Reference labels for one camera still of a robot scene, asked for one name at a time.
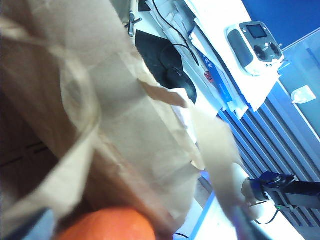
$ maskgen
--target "blue book cover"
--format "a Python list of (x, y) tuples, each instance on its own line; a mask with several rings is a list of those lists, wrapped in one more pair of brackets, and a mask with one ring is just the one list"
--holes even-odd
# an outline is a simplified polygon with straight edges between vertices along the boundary
[(223, 82), (222, 78), (226, 78), (224, 73), (221, 72), (219, 69), (216, 68), (215, 64), (212, 63), (204, 54), (202, 54), (202, 52), (200, 52), (198, 50), (203, 63), (206, 65), (209, 73), (211, 74), (215, 85), (219, 91), (219, 93), (221, 94), (222, 99), (224, 100), (225, 103), (229, 103), (232, 102), (233, 99), (227, 89), (227, 86), (225, 85), (225, 83)]

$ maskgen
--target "blue wall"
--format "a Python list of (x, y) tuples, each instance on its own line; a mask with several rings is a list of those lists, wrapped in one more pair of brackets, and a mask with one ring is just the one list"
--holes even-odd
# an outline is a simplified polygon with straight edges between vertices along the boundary
[(320, 28), (320, 0), (242, 0), (254, 21), (266, 24), (283, 48)]

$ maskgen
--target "glass panel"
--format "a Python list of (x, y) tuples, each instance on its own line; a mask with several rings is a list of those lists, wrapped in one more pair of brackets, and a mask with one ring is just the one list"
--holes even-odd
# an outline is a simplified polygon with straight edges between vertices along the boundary
[(280, 81), (289, 94), (305, 85), (311, 88), (316, 99), (298, 107), (320, 136), (320, 30), (283, 53), (285, 62), (279, 70)]

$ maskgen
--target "computer mouse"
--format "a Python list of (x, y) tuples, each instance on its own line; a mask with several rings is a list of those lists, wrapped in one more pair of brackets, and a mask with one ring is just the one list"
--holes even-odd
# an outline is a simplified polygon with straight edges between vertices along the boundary
[(188, 75), (176, 67), (171, 67), (166, 72), (166, 88), (180, 89), (184, 88), (189, 99), (195, 104), (197, 101), (197, 90), (194, 83)]

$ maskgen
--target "controller screen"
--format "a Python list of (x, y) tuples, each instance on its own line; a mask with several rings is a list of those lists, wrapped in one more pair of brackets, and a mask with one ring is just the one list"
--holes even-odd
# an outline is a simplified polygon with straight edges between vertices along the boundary
[(254, 39), (265, 38), (267, 36), (261, 25), (248, 25), (246, 27)]

